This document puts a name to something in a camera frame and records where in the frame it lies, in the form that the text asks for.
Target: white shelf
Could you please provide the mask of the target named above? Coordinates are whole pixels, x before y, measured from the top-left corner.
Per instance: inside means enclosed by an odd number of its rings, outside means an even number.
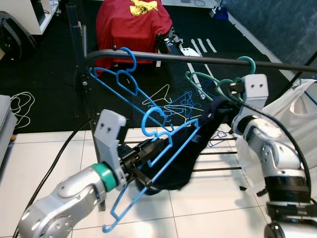
[[[14,4],[12,0],[0,0],[0,9],[16,18],[31,35],[42,35],[56,12],[58,0],[54,1],[55,5],[52,7],[50,0],[41,0],[43,9],[51,12],[51,14],[45,14],[41,25],[37,21],[30,0],[14,0]]]

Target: white hanger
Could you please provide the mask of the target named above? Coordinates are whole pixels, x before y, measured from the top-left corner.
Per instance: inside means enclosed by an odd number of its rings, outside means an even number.
[[[184,119],[185,119],[185,120],[184,120],[184,123],[185,123],[188,119],[194,119],[194,118],[200,117],[201,115],[194,116],[194,117],[191,117],[191,118],[187,118],[187,117],[183,116],[182,114],[177,113],[177,112],[175,112],[175,111],[173,111],[172,109],[169,109],[169,108],[167,108],[167,107],[184,107],[184,108],[195,109],[195,110],[202,111],[202,112],[204,111],[204,110],[199,109],[199,108],[194,108],[194,107],[185,106],[185,105],[165,105],[165,106],[164,106],[164,108],[165,108],[166,110],[169,110],[169,111],[171,111],[171,112],[173,112],[173,113],[175,113],[175,114],[181,116],[182,118],[184,118]]]
[[[152,100],[153,102],[157,102],[157,101],[160,101],[160,100],[164,100],[164,101],[166,101],[167,103],[171,103],[171,102],[172,102],[171,98],[169,98],[169,101],[166,99],[166,96],[167,96],[168,90],[169,90],[169,84],[163,86],[163,87],[162,87],[161,89],[159,89],[156,93],[154,93],[150,98],[152,99],[152,97],[154,97],[156,94],[158,94],[160,91],[162,91],[165,87],[167,87],[167,90],[166,90],[166,93],[165,93],[164,97],[163,97],[163,98],[156,99],[156,100]],[[142,102],[142,105],[147,105],[147,104],[150,104],[150,103],[151,103],[151,102],[149,102],[149,100],[146,99],[146,100],[144,100],[144,101]]]

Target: black floor mat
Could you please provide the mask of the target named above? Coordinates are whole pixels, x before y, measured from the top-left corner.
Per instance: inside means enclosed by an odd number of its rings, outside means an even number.
[[[97,49],[95,25],[97,12],[102,2],[84,1],[84,4],[88,28],[88,51],[92,52]],[[208,15],[209,9],[178,6],[165,8],[172,18],[175,31],[179,32],[181,38],[184,39],[184,47],[193,47],[191,39],[196,40],[197,43],[197,39],[200,38],[208,48],[206,39],[209,39],[217,49],[217,53],[213,53],[209,48],[205,53],[207,56],[236,59],[239,56],[248,55],[254,60],[268,61],[268,58],[262,55],[230,22],[211,19]],[[28,114],[31,123],[27,127],[16,130],[16,133],[73,130],[86,119],[86,116],[75,117],[73,85],[76,61],[66,16],[54,16],[44,35],[37,39],[39,47],[32,58],[18,64],[11,62],[7,56],[0,61],[0,94],[12,96],[28,91],[35,97],[35,103]],[[243,76],[249,71],[247,67],[219,65],[208,65],[208,67],[217,79]],[[195,71],[207,73],[204,65],[193,64],[193,68]],[[161,67],[155,67],[155,64],[138,65],[133,75],[139,87],[149,96],[169,84],[168,98],[175,100],[184,96],[185,92],[191,92],[193,103],[196,106],[200,104],[201,108],[204,108],[208,102],[201,100],[195,89],[184,80],[184,74],[188,70],[186,63],[162,62]],[[268,77],[270,92],[268,101],[288,82],[278,70],[258,69],[257,73],[265,73]],[[101,79],[118,89],[112,75],[103,74]],[[91,85],[96,111],[114,110],[130,120],[130,127],[140,127],[142,114],[133,110],[131,106],[98,82],[92,81]],[[148,105],[142,105],[144,101],[142,96],[132,97],[123,90],[119,91],[143,110],[149,108]],[[195,116],[199,113],[199,110],[193,110],[191,115]],[[174,125],[184,122],[184,119],[177,114],[170,117],[170,120]]]

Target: clothes rack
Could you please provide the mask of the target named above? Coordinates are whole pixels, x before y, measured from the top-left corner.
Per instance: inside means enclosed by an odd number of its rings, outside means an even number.
[[[110,58],[130,58],[130,55],[125,51],[117,50],[114,46],[114,49],[98,50],[87,54],[87,27],[84,24],[86,21],[84,19],[84,8],[82,7],[81,0],[73,0],[75,3],[69,3],[66,5],[67,15],[69,18],[69,26],[71,31],[71,37],[75,52],[75,57],[77,61],[77,70],[75,73],[75,93],[76,93],[76,116],[79,116],[78,111],[82,108],[79,108],[78,105],[81,105],[79,102],[84,103],[84,108],[88,117],[94,118],[97,113],[94,109],[94,105],[91,100],[91,88],[89,85],[89,74],[88,69],[96,59],[110,57]],[[155,60],[155,61],[164,61],[164,62],[185,62],[185,63],[201,63],[201,64],[217,64],[217,65],[236,65],[236,66],[248,66],[250,63],[246,60],[237,60],[237,59],[222,59],[222,58],[209,58],[209,57],[188,57],[188,56],[178,56],[178,55],[167,55],[167,54],[155,54],[155,53],[146,53],[146,52],[132,52],[136,59],[144,60]],[[272,69],[283,69],[283,70],[294,70],[299,72],[317,72],[316,67],[311,67],[308,65],[298,65],[298,64],[285,64],[285,63],[271,63],[256,61],[257,67],[262,68],[272,68]],[[292,80],[287,87],[290,88],[295,81]],[[92,134],[94,134],[96,129],[96,124],[93,122],[90,123],[90,128]],[[214,138],[211,141],[228,141],[236,140],[236,138]],[[140,143],[141,141],[127,141],[126,143]],[[94,139],[95,151],[97,155],[97,161],[100,161],[99,152],[96,147],[96,142]],[[237,154],[237,152],[211,152],[211,153],[202,153],[205,155],[216,155],[216,154]],[[213,168],[213,169],[200,169],[193,170],[194,172],[206,172],[206,171],[225,171],[225,170],[240,170],[241,167],[231,167],[231,168]],[[100,210],[105,210],[105,203],[101,203]]]

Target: black metal rod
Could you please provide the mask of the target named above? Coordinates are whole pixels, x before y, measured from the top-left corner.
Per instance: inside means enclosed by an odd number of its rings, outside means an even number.
[[[87,55],[87,27],[86,25],[82,25],[82,41],[83,41],[83,51],[84,51],[84,57]]]
[[[229,155],[229,154],[237,154],[236,151],[228,151],[228,152],[208,152],[208,153],[200,153],[200,155]]]
[[[241,167],[229,167],[229,168],[199,169],[199,170],[193,170],[193,172],[223,171],[223,170],[240,170],[240,169],[241,169]]]
[[[313,54],[312,57],[310,57],[310,59],[306,62],[305,65],[310,65],[315,59],[317,58],[317,51],[315,52],[315,54]],[[284,93],[286,93],[286,91],[288,89],[290,89],[293,84],[295,83],[295,81],[302,75],[303,71],[298,72],[294,78],[292,78],[291,81],[289,81],[289,83],[280,91],[280,93],[274,98],[273,101],[275,101],[276,99],[278,99],[279,97],[281,97]]]
[[[216,140],[237,140],[236,137],[232,137],[232,138],[212,138],[209,141],[216,141]]]
[[[78,71],[81,75],[86,74],[85,56],[83,51],[83,42],[80,27],[78,25],[78,16],[76,5],[68,3],[66,5],[71,39],[73,41],[74,53],[77,61]]]
[[[83,0],[72,0],[74,4],[77,6],[77,13],[79,16],[79,21],[81,25],[87,25],[86,24],[86,15],[84,11],[84,5],[83,5]]]
[[[236,66],[250,66],[250,63],[246,60],[238,59],[223,59],[223,58],[211,58],[211,57],[193,57],[193,56],[178,56],[178,55],[167,55],[167,54],[156,54],[147,52],[132,52],[137,59],[144,60],[158,60],[164,62],[186,62],[186,63],[209,63],[209,64],[220,64],[220,65],[236,65]],[[131,56],[120,50],[99,50],[89,53],[86,58],[86,66],[90,67],[96,59],[111,57],[111,58],[131,58]],[[303,72],[317,72],[317,67],[303,66],[298,64],[287,64],[287,63],[271,63],[263,61],[255,61],[257,67],[262,68],[274,68],[284,70],[294,70]]]
[[[209,141],[216,141],[216,140],[221,140],[221,141],[225,141],[225,140],[236,140],[237,138],[236,137],[233,137],[233,138],[214,138],[214,139],[210,139]],[[124,143],[125,144],[139,144],[139,143],[142,143],[143,141],[125,141]]]

